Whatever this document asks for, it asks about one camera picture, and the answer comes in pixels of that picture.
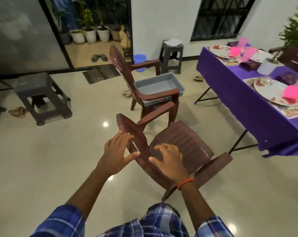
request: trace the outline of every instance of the sandal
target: sandal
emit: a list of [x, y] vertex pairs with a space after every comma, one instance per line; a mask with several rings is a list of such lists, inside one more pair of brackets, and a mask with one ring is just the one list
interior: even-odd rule
[[195, 81], [204, 81], [204, 78], [203, 78], [203, 76], [196, 76], [195, 78], [193, 78], [193, 80], [195, 80]]
[[97, 62], [97, 60], [98, 60], [99, 57], [100, 57], [99, 55], [96, 55], [96, 54], [95, 54], [95, 55], [92, 56], [91, 61], [92, 61], [92, 62]]
[[123, 96], [125, 96], [126, 98], [130, 98], [132, 97], [131, 91], [123, 91]]
[[104, 55], [104, 54], [100, 54], [99, 56], [100, 56], [100, 58], [102, 59], [102, 61], [104, 61], [104, 62], [107, 62], [107, 61], [108, 61], [108, 58], [107, 58], [106, 55]]
[[25, 114], [28, 113], [28, 110], [20, 106], [14, 110], [9, 110], [9, 113], [18, 118], [25, 118]]

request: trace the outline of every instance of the hand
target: hand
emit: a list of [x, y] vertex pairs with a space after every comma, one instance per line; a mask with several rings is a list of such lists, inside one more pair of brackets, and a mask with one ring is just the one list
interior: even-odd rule
[[190, 178], [186, 168], [183, 166], [183, 155], [179, 152], [178, 147], [162, 144], [155, 146], [154, 149], [161, 151], [163, 162], [154, 157], [149, 157], [149, 161], [155, 164], [166, 177], [174, 180], [177, 185]]
[[117, 174], [129, 162], [140, 155], [139, 151], [131, 153], [124, 158], [125, 149], [130, 140], [134, 138], [130, 133], [118, 132], [112, 139], [109, 139], [104, 146], [104, 154], [99, 160], [96, 170], [108, 179], [111, 175]]

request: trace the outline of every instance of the doormat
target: doormat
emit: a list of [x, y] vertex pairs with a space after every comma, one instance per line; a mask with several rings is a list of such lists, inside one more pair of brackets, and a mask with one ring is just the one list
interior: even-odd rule
[[119, 76], [120, 73], [116, 70], [113, 64], [96, 66], [92, 70], [84, 71], [84, 77], [89, 84], [99, 82], [101, 80], [110, 79]]

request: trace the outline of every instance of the white wall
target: white wall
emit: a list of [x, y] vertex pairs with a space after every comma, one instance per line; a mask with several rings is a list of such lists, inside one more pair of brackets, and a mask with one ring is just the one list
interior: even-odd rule
[[[229, 40], [190, 42], [201, 0], [131, 0], [134, 54], [148, 60], [159, 57], [164, 39], [178, 38], [184, 56], [199, 55], [203, 46], [225, 44]], [[292, 16], [298, 0], [256, 0], [240, 33], [257, 48], [268, 50], [282, 45], [278, 34]]]

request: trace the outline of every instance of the purple tablecloth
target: purple tablecloth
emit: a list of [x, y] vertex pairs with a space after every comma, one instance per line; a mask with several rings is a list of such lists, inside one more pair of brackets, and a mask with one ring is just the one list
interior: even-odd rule
[[[298, 118], [287, 119], [243, 81], [261, 74], [248, 72], [240, 66], [226, 67], [205, 47], [196, 69], [222, 103], [256, 138], [259, 150], [268, 150], [268, 156], [298, 155]], [[287, 72], [298, 76], [282, 66], [277, 67], [270, 77]]]

